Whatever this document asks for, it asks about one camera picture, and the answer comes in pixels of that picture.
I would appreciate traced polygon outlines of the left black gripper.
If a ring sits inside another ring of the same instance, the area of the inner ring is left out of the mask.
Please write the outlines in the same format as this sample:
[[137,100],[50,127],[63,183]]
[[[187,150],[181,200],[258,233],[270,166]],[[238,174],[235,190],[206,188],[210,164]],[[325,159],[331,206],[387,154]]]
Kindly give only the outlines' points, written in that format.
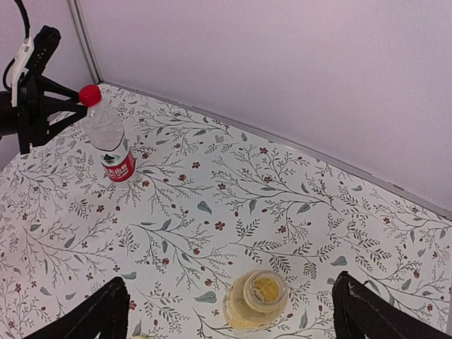
[[[45,76],[26,76],[18,86],[18,99],[14,107],[12,93],[1,92],[1,137],[17,135],[21,154],[28,154],[33,146],[45,145],[65,128],[87,115],[87,108],[78,103],[61,100],[43,100],[44,93],[54,93],[79,101],[78,92]],[[50,122],[59,112],[70,115]]]

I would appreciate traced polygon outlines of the red cap water bottle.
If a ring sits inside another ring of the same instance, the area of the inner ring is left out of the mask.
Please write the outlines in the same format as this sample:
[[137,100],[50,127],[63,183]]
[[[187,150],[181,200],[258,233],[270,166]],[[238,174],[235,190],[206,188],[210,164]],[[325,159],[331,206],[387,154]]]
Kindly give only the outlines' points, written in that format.
[[132,178],[136,161],[119,114],[103,96],[98,105],[86,108],[87,115],[81,119],[81,126],[97,150],[105,174],[114,183]]

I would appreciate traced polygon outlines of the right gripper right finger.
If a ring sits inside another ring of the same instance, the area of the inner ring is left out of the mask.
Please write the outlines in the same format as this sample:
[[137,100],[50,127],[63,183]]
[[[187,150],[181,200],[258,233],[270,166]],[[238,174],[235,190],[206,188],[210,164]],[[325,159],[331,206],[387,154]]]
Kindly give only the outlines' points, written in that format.
[[347,271],[336,278],[332,297],[337,338],[448,337],[448,334],[391,306]]

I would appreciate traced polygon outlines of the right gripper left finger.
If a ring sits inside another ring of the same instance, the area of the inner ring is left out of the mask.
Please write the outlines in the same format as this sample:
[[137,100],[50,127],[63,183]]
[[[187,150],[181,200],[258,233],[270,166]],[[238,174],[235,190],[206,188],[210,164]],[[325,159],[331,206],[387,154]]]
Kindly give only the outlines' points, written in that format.
[[25,338],[125,339],[128,316],[129,293],[123,279],[115,277],[65,316]]

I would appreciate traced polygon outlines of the red bottle cap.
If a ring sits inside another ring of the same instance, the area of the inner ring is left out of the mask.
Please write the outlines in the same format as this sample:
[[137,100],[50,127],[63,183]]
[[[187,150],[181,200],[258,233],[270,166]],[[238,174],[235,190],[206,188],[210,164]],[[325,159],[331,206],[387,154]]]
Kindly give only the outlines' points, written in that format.
[[102,93],[98,85],[91,84],[80,90],[78,98],[85,107],[94,107],[102,101]]

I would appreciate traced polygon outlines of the yellow juice bottle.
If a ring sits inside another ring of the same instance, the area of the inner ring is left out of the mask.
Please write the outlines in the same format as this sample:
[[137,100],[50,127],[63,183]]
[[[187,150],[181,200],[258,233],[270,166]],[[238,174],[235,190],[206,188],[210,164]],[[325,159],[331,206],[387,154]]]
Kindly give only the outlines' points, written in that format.
[[284,312],[288,288],[283,277],[272,270],[253,270],[238,277],[222,301],[225,321],[233,329],[259,331]]

